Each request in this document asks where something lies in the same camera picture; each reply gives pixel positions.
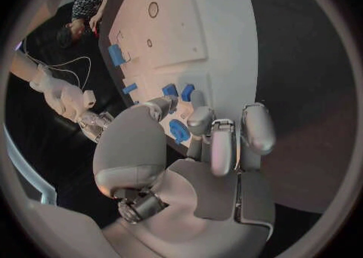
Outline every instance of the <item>blue block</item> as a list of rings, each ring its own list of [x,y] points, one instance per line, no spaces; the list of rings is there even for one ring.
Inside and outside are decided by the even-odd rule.
[[[178,91],[174,84],[168,84],[163,89],[164,96],[173,95],[178,97]]]
[[[127,87],[124,87],[124,88],[122,89],[122,92],[123,92],[124,94],[129,94],[131,91],[133,91],[133,90],[135,90],[135,89],[137,89],[137,85],[136,85],[135,83],[133,83],[133,84],[131,84],[131,85],[127,86]]]
[[[191,94],[192,94],[192,91],[194,91],[194,85],[192,84],[188,84],[185,86],[183,92],[181,92],[181,99],[185,102],[190,102],[191,101]]]
[[[118,45],[110,45],[108,47],[108,53],[110,54],[114,66],[119,66],[123,63],[126,63],[125,59],[122,56],[121,49]]]
[[[179,120],[173,119],[169,122],[170,132],[175,137],[175,142],[180,144],[183,141],[187,141],[191,134],[188,128]]]

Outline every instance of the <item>robotic arm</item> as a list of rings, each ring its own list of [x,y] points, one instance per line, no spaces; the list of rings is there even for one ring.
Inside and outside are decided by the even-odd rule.
[[[46,66],[35,64],[19,50],[15,52],[11,72],[43,93],[50,108],[78,123],[83,133],[96,143],[113,119],[108,113],[97,115],[89,111],[96,103],[93,91],[82,92],[77,86],[54,78]]]

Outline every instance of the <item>person's hand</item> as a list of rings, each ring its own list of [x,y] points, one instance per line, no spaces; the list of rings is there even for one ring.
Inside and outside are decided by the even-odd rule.
[[[90,19],[90,28],[95,33],[96,32],[96,25],[101,20],[102,15],[100,13],[96,13],[92,18]]]

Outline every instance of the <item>dark floor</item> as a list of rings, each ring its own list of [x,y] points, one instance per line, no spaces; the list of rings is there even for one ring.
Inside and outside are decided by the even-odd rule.
[[[254,4],[253,8],[258,23],[264,23],[258,19],[263,14],[263,7]],[[299,10],[300,8],[291,7],[290,9]],[[92,71],[86,89],[95,90],[97,98],[95,111],[102,112],[108,110],[117,115],[125,106],[103,64],[97,46],[97,39],[84,39],[78,46],[69,50],[59,49],[54,42],[57,29],[69,21],[70,11],[71,4],[62,7],[53,19],[50,19],[31,34],[28,37],[28,50],[34,57],[50,65],[55,65],[81,55],[90,56],[92,59]],[[312,108],[317,108],[316,111],[320,112],[321,107],[319,106],[321,103],[314,100],[316,100],[316,97],[324,97],[326,96],[325,94],[330,93],[330,90],[324,87],[324,85],[329,83],[325,77],[326,71],[330,71],[333,81],[338,84],[337,89],[351,88],[352,80],[346,67],[335,66],[333,71],[331,71],[326,66],[322,66],[322,68],[315,71],[316,74],[314,77],[311,76],[309,80],[309,82],[315,84],[311,90],[305,90],[299,86],[294,87],[294,84],[299,81],[301,74],[309,75],[309,72],[304,70],[303,65],[304,63],[309,63],[310,59],[302,51],[295,50],[290,51],[290,55],[286,54],[286,49],[284,48],[290,46],[288,42],[275,44],[273,47],[270,47],[270,44],[273,43],[273,34],[278,33],[278,31],[273,31],[278,28],[276,23],[289,25],[289,28],[296,28],[295,26],[299,25],[289,22],[288,19],[278,19],[276,13],[273,17],[274,13],[272,10],[269,15],[272,23],[268,25],[265,22],[265,27],[258,27],[259,51],[264,52],[259,57],[260,61],[266,64],[269,64],[270,59],[280,60],[280,65],[285,67],[287,71],[279,72],[278,70],[270,69],[268,74],[259,74],[260,86],[257,98],[269,101],[268,106],[272,108],[272,112],[276,112],[274,108],[278,108],[280,111],[282,108],[290,114],[289,118],[284,117],[286,114],[276,114],[273,116],[275,121],[280,124],[278,133],[282,136],[295,128],[296,123],[292,122],[292,120],[295,120],[295,117],[300,121],[299,126],[303,126],[307,119],[301,116],[306,115],[306,112],[311,117],[315,116],[312,114],[314,112],[302,110],[301,100],[311,101]],[[312,24],[309,29],[315,26],[318,27],[319,25]],[[306,31],[306,27],[298,27],[298,29],[302,33]],[[320,40],[318,35],[310,36],[313,39],[307,38],[306,40],[303,37],[304,35],[302,34],[301,39],[297,41],[304,41],[306,45],[311,43],[311,49],[313,49],[313,42],[324,41],[324,38]],[[325,48],[324,54],[329,54],[331,48],[329,46]],[[290,60],[287,60],[289,57],[296,64],[302,64],[302,67],[300,72],[293,74],[293,78],[286,79],[285,73],[294,73],[287,65],[290,62]],[[341,59],[339,61],[332,58],[331,62],[344,63],[345,60]],[[69,68],[77,71],[81,76],[81,82],[84,80],[87,68],[86,62],[74,63]],[[74,81],[72,77],[68,77],[65,74],[59,74],[58,76],[69,78],[70,82]],[[279,92],[279,100],[274,98],[276,94],[271,96],[271,92],[268,90],[268,84],[271,84],[271,80],[274,80],[273,85],[276,86]],[[295,88],[294,94],[296,98],[294,99],[288,96],[291,92],[287,92],[287,89],[291,87]],[[92,156],[95,144],[85,138],[76,125],[54,114],[45,104],[41,94],[29,89],[27,83],[13,76],[10,77],[8,89],[7,127],[26,159],[47,181],[55,186],[60,206],[87,214],[100,227],[108,225],[119,217],[115,203],[104,197],[94,184]],[[169,163],[179,157],[178,153],[168,148]],[[354,221],[360,221],[358,224],[362,225],[359,215],[355,214],[354,217]],[[267,243],[261,257],[275,257],[278,253],[296,242],[318,219],[319,214],[294,210],[277,204],[275,232]],[[339,238],[344,240],[344,233],[347,234],[348,231],[355,229],[357,229],[356,225],[353,222],[349,223],[345,232]],[[332,252],[327,253],[324,254],[325,256],[322,255],[322,257],[331,257],[329,255],[332,255]]]

